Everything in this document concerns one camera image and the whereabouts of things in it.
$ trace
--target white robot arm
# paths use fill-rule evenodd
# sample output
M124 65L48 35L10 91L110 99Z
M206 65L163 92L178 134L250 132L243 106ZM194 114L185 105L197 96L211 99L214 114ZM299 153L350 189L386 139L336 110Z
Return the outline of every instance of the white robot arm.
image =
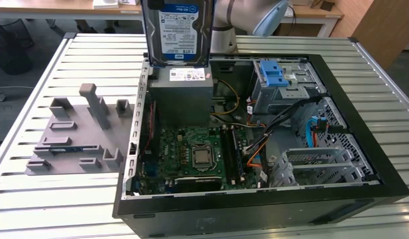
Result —
M270 36L287 9L287 0L218 0L214 12L211 52L237 48L234 27L257 36Z

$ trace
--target wd hard drive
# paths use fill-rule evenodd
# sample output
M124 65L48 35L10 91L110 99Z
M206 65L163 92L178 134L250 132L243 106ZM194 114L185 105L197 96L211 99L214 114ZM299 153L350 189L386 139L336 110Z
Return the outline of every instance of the wd hard drive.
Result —
M153 67L209 64L214 0L142 0Z

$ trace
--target hard drive label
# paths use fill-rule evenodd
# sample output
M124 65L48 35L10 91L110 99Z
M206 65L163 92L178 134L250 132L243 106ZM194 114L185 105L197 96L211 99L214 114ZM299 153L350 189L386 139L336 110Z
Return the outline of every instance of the hard drive label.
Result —
M166 4L158 15L162 53L171 60L191 59L197 54L193 22L198 19L198 5Z

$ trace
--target blue drive bay latch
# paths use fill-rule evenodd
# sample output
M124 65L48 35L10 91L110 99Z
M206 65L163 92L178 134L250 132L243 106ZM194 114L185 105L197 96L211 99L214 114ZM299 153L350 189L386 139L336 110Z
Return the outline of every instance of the blue drive bay latch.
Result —
M261 61L261 71L266 79L267 86L289 86L289 81L285 80L282 68L275 61Z

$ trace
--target white cable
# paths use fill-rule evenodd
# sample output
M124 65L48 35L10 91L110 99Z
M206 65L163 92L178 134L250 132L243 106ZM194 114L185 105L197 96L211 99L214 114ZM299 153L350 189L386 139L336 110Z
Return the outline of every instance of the white cable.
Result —
M34 89L34 87L30 87L30 86L0 86L0 89L2 88L27 88L27 89Z
M239 125L239 126L243 126L243 127L247 127L247 128L255 128L255 126L249 126L249 125L245 125L242 123L226 123L223 122L222 120L219 120L217 117L214 117L222 124L234 124L234 125Z

